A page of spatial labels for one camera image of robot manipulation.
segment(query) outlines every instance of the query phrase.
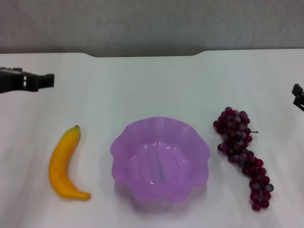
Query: grape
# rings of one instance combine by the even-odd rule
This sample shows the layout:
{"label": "grape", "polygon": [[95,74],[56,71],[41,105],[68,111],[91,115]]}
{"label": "grape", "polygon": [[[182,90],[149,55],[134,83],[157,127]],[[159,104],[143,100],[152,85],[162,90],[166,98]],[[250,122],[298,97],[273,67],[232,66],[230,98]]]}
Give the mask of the grape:
{"label": "grape", "polygon": [[265,191],[266,192],[272,192],[274,190],[274,186],[272,185],[272,184],[267,184],[266,186],[265,186]]}
{"label": "grape", "polygon": [[261,184],[263,182],[263,178],[264,176],[262,174],[257,174],[254,176],[254,181]]}
{"label": "grape", "polygon": [[250,199],[254,202],[259,202],[260,201],[260,195],[258,193],[250,194]]}
{"label": "grape", "polygon": [[268,176],[264,176],[263,183],[268,184],[270,182],[270,178]]}
{"label": "grape", "polygon": [[239,151],[242,149],[242,143],[241,142],[236,142],[234,145],[233,145],[233,149],[235,151]]}
{"label": "grape", "polygon": [[228,139],[229,139],[228,135],[226,135],[226,134],[223,135],[223,140],[224,140],[224,141],[227,141]]}
{"label": "grape", "polygon": [[262,199],[270,200],[270,198],[271,198],[271,194],[269,192],[263,191]]}
{"label": "grape", "polygon": [[218,118],[218,121],[220,121],[220,122],[225,122],[226,119],[220,116],[220,117]]}
{"label": "grape", "polygon": [[269,207],[269,201],[266,199],[261,200],[261,207],[268,208]]}
{"label": "grape", "polygon": [[246,135],[249,135],[251,133],[251,130],[249,127],[247,127],[245,130],[244,130],[245,134]]}
{"label": "grape", "polygon": [[240,162],[247,162],[247,155],[244,153],[241,153],[239,156]]}
{"label": "grape", "polygon": [[227,117],[226,117],[226,120],[227,120],[227,121],[233,120],[233,116],[232,116],[232,115],[227,116]]}
{"label": "grape", "polygon": [[261,188],[261,185],[257,182],[253,182],[252,183],[252,188],[255,190],[259,190]]}
{"label": "grape", "polygon": [[242,153],[246,154],[246,155],[247,155],[247,158],[249,157],[249,150],[243,149],[243,150],[242,150]]}
{"label": "grape", "polygon": [[228,162],[233,163],[233,156],[228,157]]}
{"label": "grape", "polygon": [[264,162],[261,159],[256,160],[256,166],[257,167],[262,167],[264,165]]}
{"label": "grape", "polygon": [[243,169],[242,169],[242,172],[243,172],[243,174],[245,174],[245,175],[248,175],[248,174],[249,174],[248,169],[246,169],[246,168],[243,168]]}
{"label": "grape", "polygon": [[249,157],[249,159],[248,159],[248,162],[250,163],[250,164],[254,164],[255,163],[255,157],[253,157],[253,156],[250,156]]}
{"label": "grape", "polygon": [[247,142],[251,142],[252,141],[252,136],[251,135],[246,135],[245,132],[243,132],[245,134],[245,138]]}
{"label": "grape", "polygon": [[246,126],[245,126],[243,123],[241,123],[241,124],[238,125],[238,129],[239,129],[240,131],[243,131],[243,130],[246,129]]}
{"label": "grape", "polygon": [[239,115],[238,110],[233,110],[233,115]]}
{"label": "grape", "polygon": [[239,112],[239,117],[241,117],[242,120],[246,120],[248,118],[248,115],[244,111]]}
{"label": "grape", "polygon": [[233,149],[229,149],[226,151],[227,156],[232,156],[234,154]]}
{"label": "grape", "polygon": [[250,119],[245,111],[238,112],[226,107],[220,117],[213,122],[216,131],[222,135],[223,142],[218,150],[224,152],[230,163],[236,163],[242,168],[244,175],[252,180],[250,198],[253,201],[252,209],[259,211],[269,207],[270,192],[274,190],[270,178],[266,176],[266,169],[261,159],[257,159],[252,151],[246,149],[252,142],[252,132],[248,126]]}
{"label": "grape", "polygon": [[237,117],[234,118],[234,121],[240,123],[241,122],[241,118],[239,116],[237,116]]}
{"label": "grape", "polygon": [[217,129],[217,133],[219,133],[220,135],[225,134],[225,129]]}
{"label": "grape", "polygon": [[233,138],[236,135],[236,132],[233,130],[228,131],[228,137]]}
{"label": "grape", "polygon": [[242,136],[241,136],[241,140],[246,139],[247,135],[245,134],[245,132],[242,132]]}
{"label": "grape", "polygon": [[259,211],[261,210],[261,205],[259,205],[258,203],[254,203],[252,204],[252,209],[255,211]]}
{"label": "grape", "polygon": [[236,131],[236,138],[240,138],[242,136],[242,132],[241,131]]}
{"label": "grape", "polygon": [[223,151],[226,151],[226,150],[228,149],[227,144],[226,144],[225,142],[222,142],[222,143],[220,144],[220,147],[221,147],[221,149],[222,149]]}
{"label": "grape", "polygon": [[225,111],[230,111],[230,110],[232,110],[231,107],[226,107],[226,108],[225,108]]}
{"label": "grape", "polygon": [[257,172],[257,168],[256,166],[251,166],[249,169],[248,169],[249,173],[252,174],[252,175],[255,175],[256,172]]}
{"label": "grape", "polygon": [[238,155],[237,154],[233,155],[233,161],[238,162]]}
{"label": "grape", "polygon": [[223,151],[222,148],[220,147],[220,144],[218,145],[218,150]]}
{"label": "grape", "polygon": [[263,168],[263,167],[260,167],[260,168],[258,168],[257,170],[258,170],[258,172],[261,173],[262,175],[266,175],[266,173],[267,173],[267,172],[266,172],[266,169]]}
{"label": "grape", "polygon": [[244,148],[247,148],[248,146],[249,146],[249,143],[248,143],[247,141],[244,141],[243,147],[244,147]]}
{"label": "grape", "polygon": [[235,122],[235,121],[230,121],[226,125],[227,128],[232,129],[232,130],[237,129],[237,126],[238,126],[237,122]]}
{"label": "grape", "polygon": [[249,182],[249,187],[252,188],[252,184],[253,184],[253,180],[251,180],[251,181]]}

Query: white tablecloth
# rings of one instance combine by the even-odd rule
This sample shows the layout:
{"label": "white tablecloth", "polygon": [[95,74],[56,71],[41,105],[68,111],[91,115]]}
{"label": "white tablecloth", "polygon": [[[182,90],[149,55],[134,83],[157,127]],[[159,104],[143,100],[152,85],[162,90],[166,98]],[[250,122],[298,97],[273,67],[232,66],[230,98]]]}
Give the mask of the white tablecloth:
{"label": "white tablecloth", "polygon": [[[0,94],[1,228],[304,227],[304,50],[208,51],[191,57],[94,58],[85,54],[0,55],[0,66],[55,74],[55,87]],[[249,179],[217,152],[212,123],[226,106],[258,130],[249,148],[275,190],[255,213]],[[111,176],[112,141],[130,122],[167,116],[193,126],[211,149],[207,186],[164,210],[135,204]],[[69,175],[92,194],[57,196],[48,162],[62,134],[82,136]]]}

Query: plastic fruit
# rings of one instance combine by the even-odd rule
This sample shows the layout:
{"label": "plastic fruit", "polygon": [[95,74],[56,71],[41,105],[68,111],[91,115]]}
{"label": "plastic fruit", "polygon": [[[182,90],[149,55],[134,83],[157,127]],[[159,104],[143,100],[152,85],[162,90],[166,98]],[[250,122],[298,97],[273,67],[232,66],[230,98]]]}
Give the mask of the plastic fruit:
{"label": "plastic fruit", "polygon": [[80,128],[75,126],[61,137],[49,162],[49,181],[55,192],[66,199],[88,200],[91,194],[79,191],[68,178],[68,165],[80,139]]}
{"label": "plastic fruit", "polygon": [[249,183],[252,189],[250,198],[253,201],[252,209],[259,211],[262,208],[268,208],[271,198],[270,192],[274,186],[270,184],[270,178],[265,174],[264,162],[254,156],[252,151],[246,149],[253,137],[253,132],[248,127],[250,120],[246,112],[232,110],[231,107],[225,108],[213,126],[217,132],[222,135],[224,142],[218,145],[218,150],[228,156],[230,163],[237,164],[242,168],[244,175],[252,180]]}

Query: toy banana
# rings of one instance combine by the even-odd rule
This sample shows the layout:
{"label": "toy banana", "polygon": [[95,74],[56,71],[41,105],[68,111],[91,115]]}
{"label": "toy banana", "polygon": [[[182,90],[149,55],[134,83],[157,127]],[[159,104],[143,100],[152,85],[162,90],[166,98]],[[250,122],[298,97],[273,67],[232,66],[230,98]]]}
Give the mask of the toy banana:
{"label": "toy banana", "polygon": [[90,193],[79,191],[68,178],[68,165],[80,139],[80,127],[76,125],[61,137],[49,162],[49,181],[55,192],[66,199],[88,200]]}

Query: purple bowl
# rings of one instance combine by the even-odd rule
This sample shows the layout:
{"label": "purple bowl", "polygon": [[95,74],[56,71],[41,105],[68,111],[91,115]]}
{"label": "purple bowl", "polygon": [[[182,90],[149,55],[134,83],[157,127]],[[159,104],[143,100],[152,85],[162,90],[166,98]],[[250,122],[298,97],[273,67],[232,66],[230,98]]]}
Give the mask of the purple bowl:
{"label": "purple bowl", "polygon": [[112,176],[139,201],[184,201],[208,179],[210,151],[196,130],[167,117],[126,126],[111,145]]}

